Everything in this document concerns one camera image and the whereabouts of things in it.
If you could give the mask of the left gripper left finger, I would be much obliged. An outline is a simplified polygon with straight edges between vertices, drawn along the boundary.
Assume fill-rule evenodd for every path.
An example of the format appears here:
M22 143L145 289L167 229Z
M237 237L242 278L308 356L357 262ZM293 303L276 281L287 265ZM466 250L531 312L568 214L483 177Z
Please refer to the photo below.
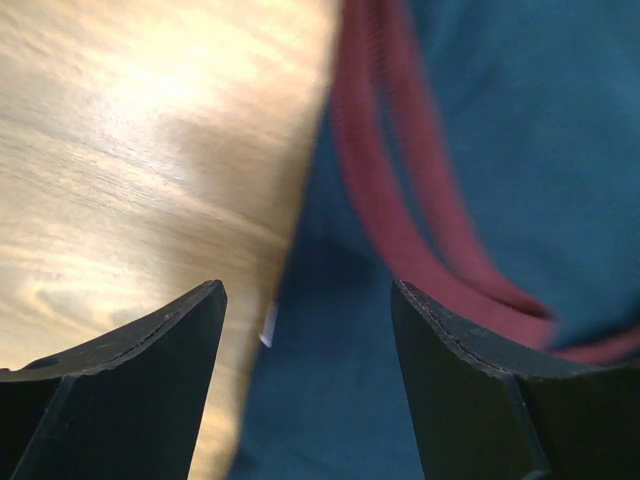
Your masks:
M184 479L227 295L205 282L161 309L1 373L5 479Z

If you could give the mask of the navy tank top maroon trim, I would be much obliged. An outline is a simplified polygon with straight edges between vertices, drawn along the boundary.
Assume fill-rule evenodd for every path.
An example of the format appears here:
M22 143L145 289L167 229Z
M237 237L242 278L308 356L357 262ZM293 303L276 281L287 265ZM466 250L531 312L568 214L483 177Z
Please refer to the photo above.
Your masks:
M346 1L232 479L428 479L403 282L572 363L639 362L639 5Z

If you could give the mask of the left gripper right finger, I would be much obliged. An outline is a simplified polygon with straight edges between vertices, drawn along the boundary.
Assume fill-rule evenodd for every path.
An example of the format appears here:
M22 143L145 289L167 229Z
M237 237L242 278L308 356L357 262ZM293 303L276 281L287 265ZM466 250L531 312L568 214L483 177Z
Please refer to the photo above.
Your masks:
M391 293L428 479L635 479L639 362L572 363L507 340L413 286Z

